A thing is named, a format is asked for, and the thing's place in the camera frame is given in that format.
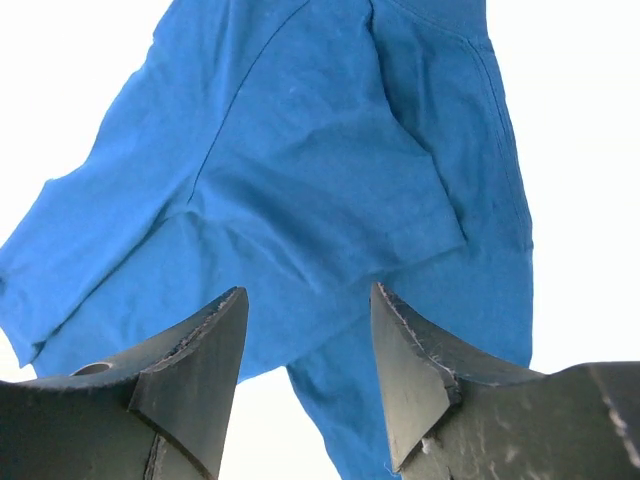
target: blue fabric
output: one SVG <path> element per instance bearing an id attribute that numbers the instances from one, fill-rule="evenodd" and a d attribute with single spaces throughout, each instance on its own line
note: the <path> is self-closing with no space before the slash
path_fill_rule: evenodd
<path id="1" fill-rule="evenodd" d="M 382 280 L 525 365 L 531 252 L 483 2 L 174 0 L 85 164 L 0 249 L 0 326 L 22 365 L 64 374 L 243 285 L 241 380 L 301 374 Z M 368 371 L 354 388 L 377 388 Z M 356 417 L 316 418 L 352 432 L 328 443 L 344 478 L 386 478 Z"/>

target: robotic claw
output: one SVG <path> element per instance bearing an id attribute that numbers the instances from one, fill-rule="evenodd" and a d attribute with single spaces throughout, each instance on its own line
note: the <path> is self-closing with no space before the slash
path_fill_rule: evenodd
<path id="1" fill-rule="evenodd" d="M 640 362 L 542 375 L 373 286 L 393 467 L 404 480 L 640 478 Z M 244 348 L 233 289 L 70 377 L 0 383 L 0 478 L 216 479 Z"/>

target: crumpled garment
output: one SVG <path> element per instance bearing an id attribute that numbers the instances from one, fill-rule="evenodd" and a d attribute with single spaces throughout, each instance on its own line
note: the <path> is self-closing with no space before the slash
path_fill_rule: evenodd
<path id="1" fill-rule="evenodd" d="M 527 364 L 531 252 L 483 2 L 174 0 L 0 249 L 0 327 L 68 374 L 242 285 L 242 380 L 366 321 L 384 281 Z"/>

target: round hole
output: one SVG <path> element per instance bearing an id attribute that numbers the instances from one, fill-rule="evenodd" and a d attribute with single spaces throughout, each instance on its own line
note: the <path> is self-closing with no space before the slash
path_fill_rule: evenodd
<path id="1" fill-rule="evenodd" d="M 72 376 L 76 377 L 78 375 L 93 375 L 94 373 L 105 372 L 110 368 L 111 364 L 106 362 L 90 363 L 89 365 L 82 367 L 76 373 L 72 374 Z"/>

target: white surface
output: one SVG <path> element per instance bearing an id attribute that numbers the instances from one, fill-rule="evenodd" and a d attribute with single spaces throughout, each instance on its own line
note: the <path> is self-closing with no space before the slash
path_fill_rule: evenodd
<path id="1" fill-rule="evenodd" d="M 167 4 L 0 4 L 0 242 L 84 160 Z M 635 4 L 490 0 L 489 15 L 534 216 L 533 367 L 640 360 Z M 0 378 L 31 378 L 0 340 Z M 282 370 L 238 388 L 221 478 L 337 478 Z"/>

